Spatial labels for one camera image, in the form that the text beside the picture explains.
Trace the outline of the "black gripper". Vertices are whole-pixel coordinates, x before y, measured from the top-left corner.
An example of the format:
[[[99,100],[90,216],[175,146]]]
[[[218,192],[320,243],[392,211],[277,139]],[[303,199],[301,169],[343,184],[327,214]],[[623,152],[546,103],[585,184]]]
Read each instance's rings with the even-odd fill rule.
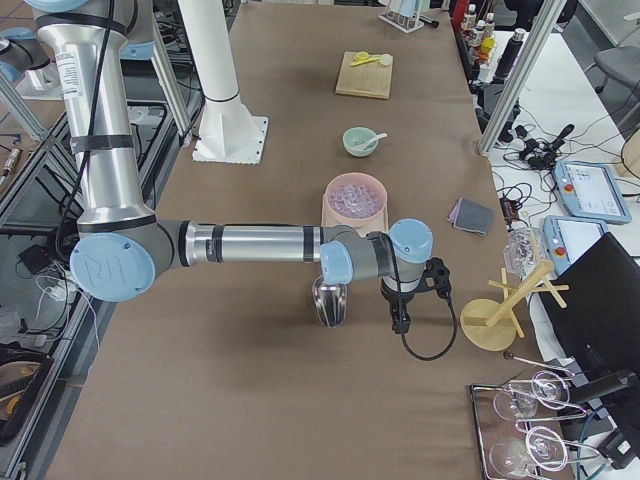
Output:
[[[401,285],[401,291],[393,277],[381,280],[381,293],[390,304],[392,330],[395,334],[406,334],[411,325],[411,317],[407,311],[408,304],[416,294],[435,291],[439,298],[450,301],[450,271],[441,258],[433,257],[426,261],[425,269],[413,287]]]

